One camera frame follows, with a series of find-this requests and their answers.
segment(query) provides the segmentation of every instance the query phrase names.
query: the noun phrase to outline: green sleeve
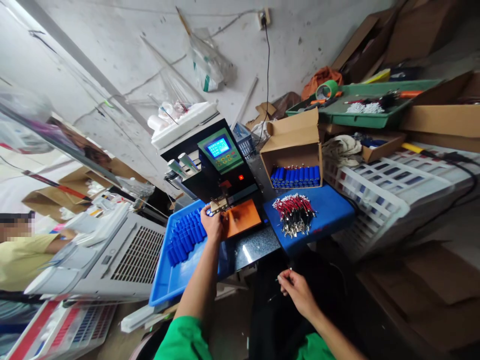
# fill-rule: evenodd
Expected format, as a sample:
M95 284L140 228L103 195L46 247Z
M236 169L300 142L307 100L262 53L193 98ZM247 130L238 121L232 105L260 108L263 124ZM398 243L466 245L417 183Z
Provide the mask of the green sleeve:
M209 346L202 337L200 320L182 316L173 320L154 360L212 360Z
M305 336L295 360L335 360L325 341L316 332Z

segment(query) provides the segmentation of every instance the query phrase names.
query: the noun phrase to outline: green tape roll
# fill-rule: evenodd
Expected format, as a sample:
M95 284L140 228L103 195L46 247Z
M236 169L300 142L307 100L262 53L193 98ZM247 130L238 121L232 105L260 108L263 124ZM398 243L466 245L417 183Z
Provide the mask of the green tape roll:
M331 99L334 98L337 92L339 91L339 85L335 80L328 80L325 81L322 85L320 85L315 91L315 97L317 100L321 99Z

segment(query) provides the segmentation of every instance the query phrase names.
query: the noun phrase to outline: blue plastic tray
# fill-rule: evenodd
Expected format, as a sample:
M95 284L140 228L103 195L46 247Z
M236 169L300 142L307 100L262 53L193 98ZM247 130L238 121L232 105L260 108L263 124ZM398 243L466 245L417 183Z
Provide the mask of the blue plastic tray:
M287 195L294 194L306 196L310 200L311 207L316 211L316 217L311 221L309 234L299 232L294 238L290 238L289 235L285 236L282 232L279 213L272 206L275 199L263 204L273 231L289 256L297 254L305 244L349 227L355 220L355 211L349 202L327 184L323 187L294 189L279 198L283 199Z
M182 217L190 214L198 208L203 208L205 203L201 200L197 200L193 204L184 207L183 209L173 213L168 218L168 224L166 225L165 238L163 244L168 244L173 236L173 226ZM153 280L153 286L150 292L150 300L148 304L152 307L160 305L168 300L175 298L178 295L183 294L187 284L192 277L197 264L199 263L200 256L204 251L206 237L203 242L195 244L193 251L188 254L188 259L175 266L170 265L170 261L167 256L167 252L164 251L167 247L162 246L160 251L160 259L156 268L155 279ZM225 244L222 243L220 247L219 261L218 261L218 273L226 271L228 266L227 252Z

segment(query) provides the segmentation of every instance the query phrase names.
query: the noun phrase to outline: control panel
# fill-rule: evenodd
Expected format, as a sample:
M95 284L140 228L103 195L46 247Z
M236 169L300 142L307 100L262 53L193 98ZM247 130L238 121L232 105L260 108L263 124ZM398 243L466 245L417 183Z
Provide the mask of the control panel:
M244 162L226 128L200 141L198 148L220 174L225 174Z

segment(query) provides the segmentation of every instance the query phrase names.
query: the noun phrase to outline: yellow handle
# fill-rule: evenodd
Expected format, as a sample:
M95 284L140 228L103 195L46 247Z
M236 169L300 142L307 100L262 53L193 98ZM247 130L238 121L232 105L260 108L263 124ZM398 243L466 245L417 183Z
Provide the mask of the yellow handle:
M414 153L417 153L417 154L420 154L423 150L423 148L421 147L418 147L418 146L415 146L411 143L408 143L408 142L404 142L402 145L401 145L402 148L404 149L407 149L407 150L410 150L410 151L413 151Z

